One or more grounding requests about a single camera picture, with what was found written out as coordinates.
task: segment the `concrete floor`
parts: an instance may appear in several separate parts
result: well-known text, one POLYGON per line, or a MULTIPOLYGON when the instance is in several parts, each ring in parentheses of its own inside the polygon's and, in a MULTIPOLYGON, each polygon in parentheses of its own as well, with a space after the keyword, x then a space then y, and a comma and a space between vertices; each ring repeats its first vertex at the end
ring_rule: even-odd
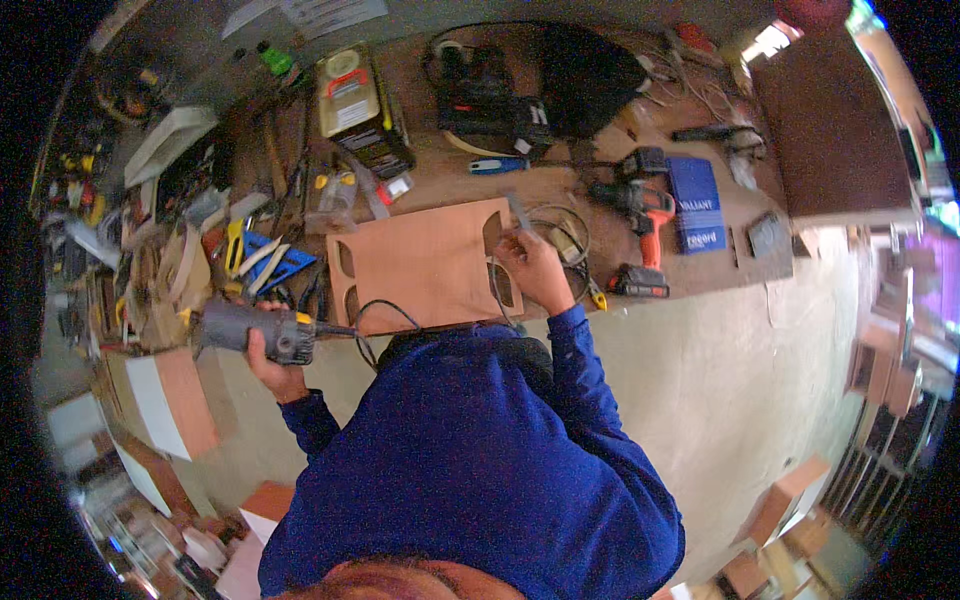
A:
MULTIPOLYGON (((676 582, 705 581, 732 558, 745 519, 788 464, 813 452, 840 460, 859 409, 843 398, 858 261, 842 230, 819 238, 819 256, 796 261, 793 279, 590 317, 624 430, 684 514, 687 552, 676 582)), ((546 339, 545 322, 527 326, 546 339)), ((223 509, 263 480, 293 483, 306 461, 242 356, 206 351, 224 371, 237 431, 175 467, 191 495, 205 493, 223 509)), ((349 341, 318 344, 306 372, 341 424, 372 376, 349 341)))

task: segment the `wooden workbench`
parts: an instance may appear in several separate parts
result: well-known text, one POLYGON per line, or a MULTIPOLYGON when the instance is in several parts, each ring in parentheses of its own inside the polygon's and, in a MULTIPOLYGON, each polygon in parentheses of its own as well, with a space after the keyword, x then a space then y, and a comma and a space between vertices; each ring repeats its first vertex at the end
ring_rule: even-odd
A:
MULTIPOLYGON (((529 56, 537 44, 525 38, 529 32, 513 29, 489 28, 483 39, 500 45, 507 55, 507 65, 515 78, 516 92, 521 95, 536 95, 539 89, 536 57, 529 56)), ((480 41, 472 30, 461 36, 451 36, 464 43, 480 41)), ((634 52, 642 52, 644 43, 652 38, 638 34, 610 33, 608 35, 634 52)), ((642 255, 636 236, 630 231, 626 220, 603 206, 585 199, 585 187, 578 182, 577 174, 566 167, 535 167, 525 172, 499 176, 472 176, 468 164, 474 155, 449 146, 436 129, 436 105, 432 90, 420 68, 420 55, 427 36, 411 36, 373 48, 375 60, 404 111, 410 141, 417 157, 417 168, 411 172, 414 188, 400 197, 390 207, 392 214, 403 214, 450 204, 485 200, 502 195, 505 189, 513 188, 527 207, 542 204, 564 204, 579 212, 587 221, 592 234, 589 266, 593 277, 601 284, 610 278, 621 263, 641 264, 642 255), (571 202, 567 192, 572 192, 571 202)), ((717 81, 716 72, 699 65, 687 64, 688 75, 695 84, 702 84, 704 77, 717 81)), ((765 125, 755 107, 734 100, 732 87, 728 95, 737 107, 761 131, 765 125)), ((674 299, 746 286, 762 281, 788 278, 793 275, 790 244, 784 242, 778 252, 760 259, 750 257, 744 228, 768 210, 782 215, 782 188, 776 160, 768 156, 756 168, 756 180, 760 190, 752 192, 736 184, 718 144, 686 143, 669 141, 669 134, 682 128, 699 127, 713 122, 707 109, 693 97, 674 101, 672 106, 661 108, 649 100, 634 102, 635 112, 640 115, 641 130, 634 141, 625 133, 617 120, 600 131, 594 143, 595 159, 619 160, 637 146, 659 146, 668 156, 696 156, 709 159, 713 166, 717 189, 720 193, 724 220, 732 228, 735 237, 737 262, 734 266, 732 251, 705 252, 691 256, 677 253, 676 234, 670 225, 661 229, 663 245, 663 271, 674 299)), ((276 112, 277 145, 281 160, 286 165, 296 161, 299 151, 302 102, 276 112)), ((270 170, 262 141, 262 125, 251 122, 251 110, 238 110, 229 119, 236 136, 233 202, 249 192, 257 181, 269 182, 270 170)), ((569 150, 558 143, 547 158, 567 159, 569 150)), ((650 184, 666 189, 666 182, 651 180, 650 184)), ((369 209, 358 199, 354 219, 359 223, 372 218, 369 209)), ((305 250, 324 252, 321 237, 308 237, 305 250)), ((306 277, 295 277, 290 287, 296 294, 306 285, 306 277)), ((608 295, 612 308, 634 304, 637 299, 608 295)), ((528 303, 524 318, 544 316, 542 310, 528 303)))

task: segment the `blue book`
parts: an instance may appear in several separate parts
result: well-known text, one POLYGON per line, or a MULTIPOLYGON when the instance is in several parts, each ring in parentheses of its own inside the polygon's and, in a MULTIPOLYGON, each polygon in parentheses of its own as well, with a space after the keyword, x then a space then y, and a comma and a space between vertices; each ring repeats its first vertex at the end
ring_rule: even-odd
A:
POLYGON ((681 254, 712 252, 727 247, 727 228, 720 210, 720 193, 713 166, 705 158, 671 156, 670 186, 677 201, 677 233, 681 254))

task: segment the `rotary tool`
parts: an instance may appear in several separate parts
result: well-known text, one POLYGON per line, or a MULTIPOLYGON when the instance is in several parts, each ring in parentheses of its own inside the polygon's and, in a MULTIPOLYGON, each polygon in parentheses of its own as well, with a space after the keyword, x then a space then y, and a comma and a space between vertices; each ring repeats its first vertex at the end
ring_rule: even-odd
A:
POLYGON ((313 343, 321 335, 356 337, 353 327, 315 322, 293 310, 259 310, 213 299, 200 318, 201 346, 243 351, 251 328, 263 331, 267 358, 279 365, 309 365, 313 343))

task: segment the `orange drill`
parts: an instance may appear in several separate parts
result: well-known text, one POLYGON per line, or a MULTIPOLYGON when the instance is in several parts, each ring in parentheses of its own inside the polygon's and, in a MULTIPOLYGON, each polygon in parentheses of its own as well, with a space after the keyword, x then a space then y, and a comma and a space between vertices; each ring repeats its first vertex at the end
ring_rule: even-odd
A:
POLYGON ((660 226, 677 212, 673 197, 635 180, 629 183, 594 183, 590 196, 630 220, 640 237, 643 267, 624 264, 611 279, 611 292, 627 296, 667 298, 670 288, 660 270, 660 226))

